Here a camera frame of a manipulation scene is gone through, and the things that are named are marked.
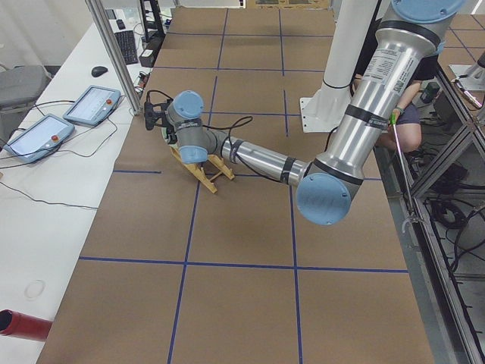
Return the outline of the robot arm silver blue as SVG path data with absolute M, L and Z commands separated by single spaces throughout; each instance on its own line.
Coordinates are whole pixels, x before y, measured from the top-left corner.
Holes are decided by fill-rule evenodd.
M 331 144 L 311 162 L 256 146 L 230 130 L 205 126 L 201 96 L 187 90 L 163 112 L 162 135 L 185 165 L 212 155 L 245 165 L 256 174 L 296 188 L 297 207 L 309 221 L 342 220 L 363 180 L 363 165 L 418 65 L 443 49 L 460 1 L 392 1 L 377 27 L 377 48 L 354 93 L 349 91 L 358 56 L 378 11 L 377 2 L 345 1 L 321 88 L 301 108 L 311 130 L 335 124 Z

